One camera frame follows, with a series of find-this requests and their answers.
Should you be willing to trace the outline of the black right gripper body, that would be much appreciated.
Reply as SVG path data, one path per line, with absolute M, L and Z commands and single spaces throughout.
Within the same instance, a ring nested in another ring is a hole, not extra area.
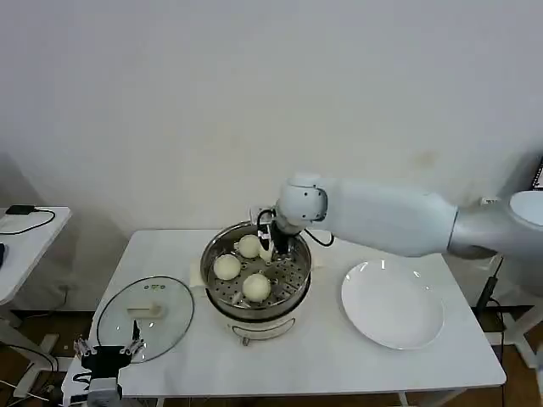
M 283 225 L 278 220 L 271 222 L 271 238 L 276 249 L 276 241 L 278 239 L 292 239 L 299 235 L 299 229 L 297 227 Z

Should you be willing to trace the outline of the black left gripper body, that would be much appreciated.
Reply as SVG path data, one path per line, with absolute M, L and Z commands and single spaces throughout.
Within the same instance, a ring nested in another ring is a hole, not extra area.
M 117 378 L 129 364 L 130 355 L 123 346 L 96 346 L 81 357 L 81 366 L 91 372 L 91 378 Z

